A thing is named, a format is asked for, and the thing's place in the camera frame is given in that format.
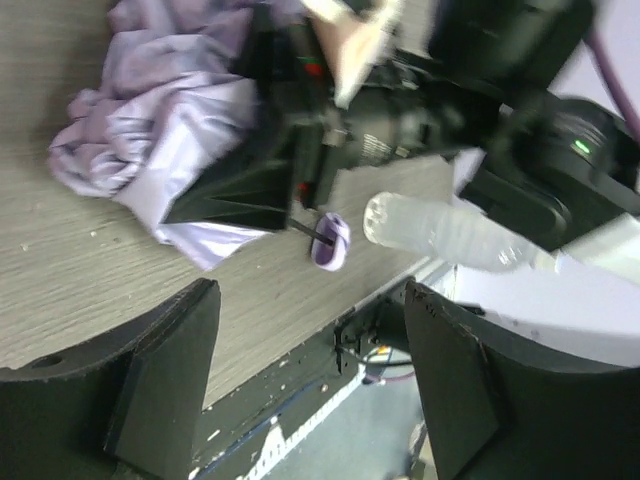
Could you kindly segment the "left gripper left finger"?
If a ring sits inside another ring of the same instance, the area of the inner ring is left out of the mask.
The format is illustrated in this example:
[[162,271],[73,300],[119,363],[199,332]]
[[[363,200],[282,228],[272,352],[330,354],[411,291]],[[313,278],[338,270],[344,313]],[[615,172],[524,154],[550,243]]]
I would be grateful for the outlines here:
[[199,279],[151,311],[1,372],[5,479],[185,479],[221,294]]

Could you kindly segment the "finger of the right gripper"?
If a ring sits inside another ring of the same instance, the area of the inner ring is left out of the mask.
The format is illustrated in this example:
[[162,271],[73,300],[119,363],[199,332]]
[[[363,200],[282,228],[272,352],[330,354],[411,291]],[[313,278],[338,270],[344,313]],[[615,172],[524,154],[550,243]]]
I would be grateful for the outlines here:
[[216,165],[177,200],[166,224],[209,222],[267,232],[287,228],[293,167],[282,160]]

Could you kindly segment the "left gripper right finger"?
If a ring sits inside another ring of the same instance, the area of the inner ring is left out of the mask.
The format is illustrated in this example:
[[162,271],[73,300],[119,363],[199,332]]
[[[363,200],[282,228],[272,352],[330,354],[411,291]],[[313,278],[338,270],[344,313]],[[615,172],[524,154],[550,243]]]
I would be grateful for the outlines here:
[[405,324],[442,479],[635,479],[639,372],[541,345],[407,285]]

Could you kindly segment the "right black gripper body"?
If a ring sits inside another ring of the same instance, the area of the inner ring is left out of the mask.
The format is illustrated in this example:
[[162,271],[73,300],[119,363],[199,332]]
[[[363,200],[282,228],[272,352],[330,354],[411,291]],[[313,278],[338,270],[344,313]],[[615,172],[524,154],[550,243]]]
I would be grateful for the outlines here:
[[271,5],[253,5],[239,72],[258,82],[271,108],[261,123],[275,129],[267,136],[274,145],[251,163],[239,204],[247,210],[288,210],[298,200],[306,209],[322,207],[338,175],[337,148],[329,137],[341,124],[311,20],[290,18],[279,26]]

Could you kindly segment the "lavender folding umbrella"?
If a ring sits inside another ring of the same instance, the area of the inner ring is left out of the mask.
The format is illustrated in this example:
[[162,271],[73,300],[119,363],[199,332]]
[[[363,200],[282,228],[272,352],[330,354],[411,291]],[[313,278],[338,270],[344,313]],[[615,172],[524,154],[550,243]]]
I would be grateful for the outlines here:
[[250,1],[119,1],[99,88],[69,104],[52,141],[53,175],[76,193],[127,207],[159,242],[210,270],[258,229],[171,224],[169,209],[254,125],[256,83],[234,74]]

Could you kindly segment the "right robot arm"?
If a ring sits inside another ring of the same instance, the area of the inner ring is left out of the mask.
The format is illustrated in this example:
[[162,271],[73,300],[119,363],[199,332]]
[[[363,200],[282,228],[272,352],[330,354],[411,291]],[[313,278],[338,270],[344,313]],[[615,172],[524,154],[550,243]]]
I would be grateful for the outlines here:
[[559,253],[639,279],[639,121],[592,29],[594,1],[443,1],[420,57],[377,67],[387,23],[329,3],[283,29],[256,12],[237,68],[258,123],[171,207],[172,223],[279,231],[325,206],[343,170],[422,155],[484,156],[468,212],[381,193],[374,243],[500,272]]

